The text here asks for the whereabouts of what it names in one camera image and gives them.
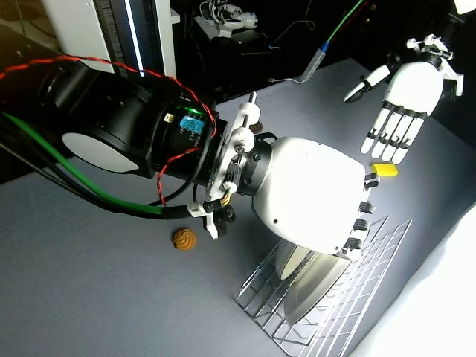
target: dish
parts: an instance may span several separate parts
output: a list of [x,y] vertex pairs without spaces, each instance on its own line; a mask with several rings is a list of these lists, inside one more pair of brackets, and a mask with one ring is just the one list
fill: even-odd
[[285,280],[303,262],[309,252],[308,248],[282,241],[274,259],[277,276]]
[[341,255],[316,253],[296,278],[284,300],[284,315],[296,324],[324,297],[347,269],[351,260]]

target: white robotic hand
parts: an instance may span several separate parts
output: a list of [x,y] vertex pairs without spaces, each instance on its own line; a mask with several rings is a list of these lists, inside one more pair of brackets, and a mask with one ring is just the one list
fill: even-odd
[[[463,75],[453,71],[448,60],[453,53],[435,35],[424,41],[407,41],[407,48],[421,54],[421,60],[406,63],[394,74],[377,119],[361,147],[366,154],[372,149],[372,157],[399,164],[414,142],[426,117],[431,115],[443,93],[443,80],[455,80],[457,96],[463,93]],[[383,81],[392,68],[377,68],[356,86],[345,98],[350,103]]]

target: wire basket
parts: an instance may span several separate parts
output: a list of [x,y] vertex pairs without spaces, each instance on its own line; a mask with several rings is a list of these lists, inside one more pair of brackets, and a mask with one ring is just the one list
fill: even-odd
[[352,262],[296,324],[286,322],[283,302],[315,252],[309,253],[287,279],[281,280],[274,266],[278,245],[275,246],[242,284],[235,301],[288,356],[343,356],[413,222],[408,220],[382,234],[388,219],[386,216],[370,225],[362,258]]

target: robotic arm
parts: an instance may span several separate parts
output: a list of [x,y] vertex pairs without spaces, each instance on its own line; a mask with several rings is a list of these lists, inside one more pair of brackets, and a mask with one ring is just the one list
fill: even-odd
[[[458,14],[468,13],[476,8],[476,1],[455,1],[455,14],[461,25],[463,18]],[[457,74],[449,65],[454,55],[441,37],[430,34],[422,41],[409,39],[406,47],[412,50],[414,62],[402,64],[394,57],[386,65],[377,68],[359,83],[344,98],[345,103],[360,99],[363,93],[371,90],[393,75],[382,99],[382,109],[367,134],[361,152],[367,154],[373,147],[373,158],[402,162],[411,144],[414,142],[425,119],[431,115],[444,95],[444,80],[451,81],[452,94],[463,94],[463,75]]]
[[[313,251],[348,251],[348,239],[355,242],[356,231],[368,229],[359,214],[369,211],[362,202],[378,184],[376,177],[323,144],[253,135],[249,126],[260,117],[255,93],[227,131],[227,122],[217,112],[211,118],[208,107],[176,80],[137,76],[138,85],[5,27],[0,27],[0,54],[2,131],[10,130],[9,119],[22,135],[33,126],[47,129],[101,169],[147,178],[164,173],[207,188],[206,201],[163,207],[162,219],[206,217],[206,228],[217,239],[225,232],[219,213],[240,193],[251,197],[270,230]],[[6,137],[0,138],[3,144]],[[268,138],[276,140],[270,144]],[[150,218],[159,204],[129,208],[146,207],[141,216]]]

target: yellow block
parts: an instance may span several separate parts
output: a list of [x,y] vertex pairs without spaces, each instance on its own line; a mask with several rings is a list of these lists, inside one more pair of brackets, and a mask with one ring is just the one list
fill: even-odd
[[370,167],[379,176],[397,176],[399,174],[395,164],[372,164]]

